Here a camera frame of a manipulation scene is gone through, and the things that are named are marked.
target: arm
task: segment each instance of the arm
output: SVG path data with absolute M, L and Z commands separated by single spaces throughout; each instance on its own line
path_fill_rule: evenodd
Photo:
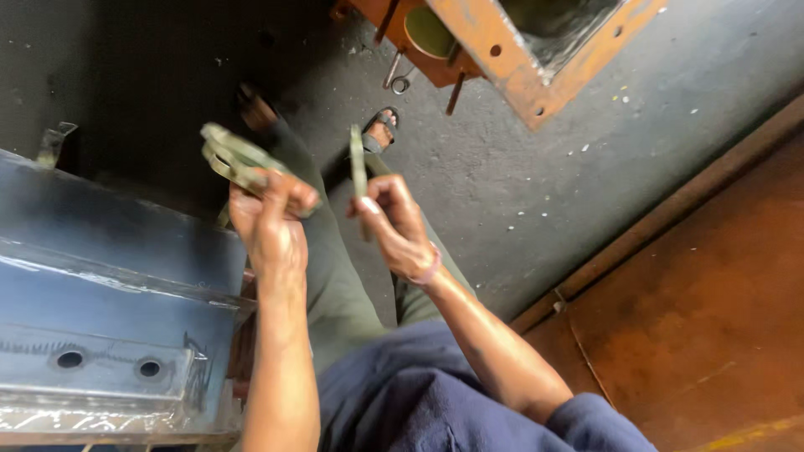
M 229 213 L 257 281 L 257 337 L 243 451 L 316 450 L 318 390 L 307 335 L 307 242 L 288 204 L 311 208 L 318 193 L 292 175 L 266 172 L 258 199 L 232 184 Z
M 368 196 L 355 199 L 347 212 L 377 236 L 383 258 L 406 281 L 424 275 L 435 252 L 419 206 L 399 175 L 369 181 Z M 444 316 L 472 369 L 505 406 L 544 423 L 572 398 L 555 370 L 483 304 L 459 284 L 442 265 L 422 288 Z

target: foot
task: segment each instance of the foot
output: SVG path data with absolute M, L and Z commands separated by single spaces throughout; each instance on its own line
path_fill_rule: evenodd
M 394 113 L 388 109 L 383 110 L 383 113 L 387 114 L 391 118 L 391 123 L 396 126 L 396 116 Z M 374 137 L 374 139 L 379 143 L 379 147 L 381 147 L 383 150 L 385 150 L 385 148 L 391 144 L 391 140 L 393 139 L 391 130 L 388 130 L 388 127 L 385 125 L 385 123 L 379 119 L 375 119 L 374 122 L 371 123 L 366 133 Z
M 237 100 L 240 102 L 240 116 L 249 129 L 255 132 L 268 129 L 279 118 L 277 112 L 248 83 L 240 84 Z

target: navy blue shirt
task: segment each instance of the navy blue shirt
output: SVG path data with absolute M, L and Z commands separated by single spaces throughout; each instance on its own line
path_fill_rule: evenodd
M 319 450 L 655 450 L 601 397 L 540 425 L 488 397 L 444 322 L 395 330 L 318 377 Z

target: leg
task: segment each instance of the leg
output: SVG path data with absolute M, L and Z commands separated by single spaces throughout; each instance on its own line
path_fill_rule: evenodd
M 379 155 L 366 154 L 365 159 L 366 166 L 372 176 L 389 175 L 392 173 L 388 166 L 380 160 Z M 433 227 L 430 226 L 427 217 L 422 215 L 421 219 L 425 222 L 427 237 L 441 250 L 441 261 L 444 267 L 449 270 L 456 281 L 460 282 L 472 295 L 475 295 L 472 286 L 463 276 L 463 273 L 461 273 L 461 270 L 449 255 L 444 244 L 441 243 L 441 239 L 439 239 L 436 232 L 433 231 Z M 396 321 L 400 327 L 421 320 L 441 318 L 441 313 L 438 312 L 438 308 L 433 304 L 433 300 L 431 300 L 422 289 L 409 285 L 393 274 L 391 275 L 391 280 L 394 284 L 394 299 L 396 300 Z
M 268 109 L 262 101 L 255 106 Z M 338 222 L 324 192 L 324 184 L 312 158 L 288 124 L 273 117 L 254 142 L 281 160 L 298 178 L 318 190 L 322 206 L 303 221 L 309 260 L 307 265 L 307 318 L 316 373 L 328 368 L 349 351 L 386 332 L 371 300 L 351 264 Z

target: bracelet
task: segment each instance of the bracelet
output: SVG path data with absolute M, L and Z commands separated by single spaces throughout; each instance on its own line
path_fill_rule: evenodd
M 410 282 L 414 286 L 424 287 L 428 285 L 430 281 L 433 279 L 433 277 L 436 275 L 438 269 L 441 267 L 441 250 L 438 249 L 436 244 L 434 244 L 433 242 L 430 242 L 430 244 L 433 246 L 433 250 L 436 252 L 436 256 L 433 259 L 433 263 L 430 265 L 430 268 L 428 268 L 424 274 L 422 274 L 419 277 L 410 278 L 410 281 L 408 282 Z

